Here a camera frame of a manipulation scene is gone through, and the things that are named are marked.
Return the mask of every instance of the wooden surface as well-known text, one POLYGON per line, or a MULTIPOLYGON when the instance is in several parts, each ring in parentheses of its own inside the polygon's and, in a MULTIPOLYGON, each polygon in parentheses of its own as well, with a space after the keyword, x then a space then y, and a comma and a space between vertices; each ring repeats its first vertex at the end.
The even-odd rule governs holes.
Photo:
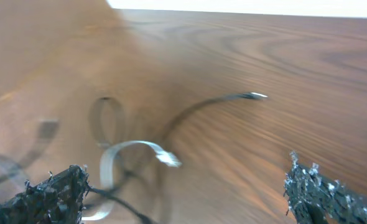
MULTIPOLYGON (((10 10, 6 4, 0 11, 10 10)), ((27 169, 33 182, 48 170, 88 164, 99 187, 103 151, 88 113, 101 96, 124 110, 118 118, 105 111, 107 133, 117 120, 123 139, 153 139, 196 102, 256 91, 269 100, 220 103, 189 117, 166 148, 183 167, 153 160, 147 186, 133 180, 122 196, 159 223, 294 223, 282 196, 292 150, 367 195, 367 20, 65 4, 26 6, 0 20, 0 154, 22 159, 39 119, 60 121, 53 143, 27 169), (54 14, 63 10, 63 18, 54 14), (14 32, 8 27, 16 21, 14 32), (32 24, 39 25, 22 28, 32 24)), ((128 166, 145 150, 124 152, 128 166)), ((2 184, 0 201, 13 193, 2 184)), ((134 218, 116 206, 100 223, 116 221, 134 218)))

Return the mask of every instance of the textured black material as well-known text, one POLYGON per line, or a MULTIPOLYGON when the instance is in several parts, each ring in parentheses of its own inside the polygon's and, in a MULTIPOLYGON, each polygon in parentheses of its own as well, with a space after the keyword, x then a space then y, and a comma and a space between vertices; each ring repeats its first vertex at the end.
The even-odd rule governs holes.
POLYGON ((87 179, 85 171, 72 165, 35 187, 27 182, 25 192, 0 204, 0 224, 79 224, 87 179))
POLYGON ((338 223, 367 223, 367 198, 346 189, 338 180, 319 175, 317 164, 308 169, 297 163, 296 153, 291 156, 293 164, 284 187, 297 223, 325 224, 325 214, 338 223))

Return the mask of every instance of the wood grain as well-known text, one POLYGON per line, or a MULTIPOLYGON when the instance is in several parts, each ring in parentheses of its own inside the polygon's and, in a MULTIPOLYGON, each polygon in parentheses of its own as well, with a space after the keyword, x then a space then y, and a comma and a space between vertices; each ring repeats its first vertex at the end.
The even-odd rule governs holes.
MULTIPOLYGON (((48 47, 33 69, 13 76, 18 86, 4 81, 16 65, 0 69, 0 153, 24 156, 38 119, 60 119, 58 136, 27 170, 33 181, 48 170, 88 164, 99 186, 102 150, 88 124, 98 97, 123 105, 117 130, 124 139, 154 139, 193 103, 256 91, 269 99, 210 105, 191 115, 167 144, 183 167, 152 161, 144 171, 149 186, 133 180, 122 196, 159 223, 294 223, 282 196, 292 150, 301 163, 316 162, 324 175, 367 195, 367 19, 96 7, 95 19, 72 22, 56 49, 48 47)), ((19 50, 20 59, 29 63, 39 45, 34 40, 28 53, 19 50)), ((106 109, 110 138, 115 120, 106 109)), ((124 152, 127 165, 145 150, 124 152)), ((102 223, 116 221, 133 219, 116 207, 102 223)))

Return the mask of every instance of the white wall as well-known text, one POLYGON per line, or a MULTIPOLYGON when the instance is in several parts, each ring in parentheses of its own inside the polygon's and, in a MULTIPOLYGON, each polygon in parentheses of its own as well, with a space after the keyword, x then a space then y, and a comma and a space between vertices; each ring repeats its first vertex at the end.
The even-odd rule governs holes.
POLYGON ((107 0, 116 9, 367 17, 367 0, 107 0))

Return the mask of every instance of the white cable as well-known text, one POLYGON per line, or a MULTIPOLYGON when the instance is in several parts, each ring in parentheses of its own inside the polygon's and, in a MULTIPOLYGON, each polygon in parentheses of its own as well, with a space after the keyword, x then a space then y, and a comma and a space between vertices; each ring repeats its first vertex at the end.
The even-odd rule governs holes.
MULTIPOLYGON (((101 186, 103 189, 111 189, 113 188, 113 161, 114 158, 117 156, 117 153, 124 149, 127 146, 133 145, 133 144, 145 144, 151 147, 154 152, 156 153, 156 158, 166 164, 170 167, 179 167, 182 165, 182 163, 176 158, 174 154, 171 152, 165 151, 163 148, 161 148, 158 144, 148 141, 126 141, 119 144, 116 144, 114 146, 111 146, 109 149, 107 149, 101 158, 100 162, 100 179, 101 179, 101 186)), ((107 201, 106 203, 101 205, 101 208, 90 217, 83 217, 81 220, 83 221, 95 221, 95 220, 101 220, 103 218, 106 218, 109 213, 113 209, 114 202, 107 201)))

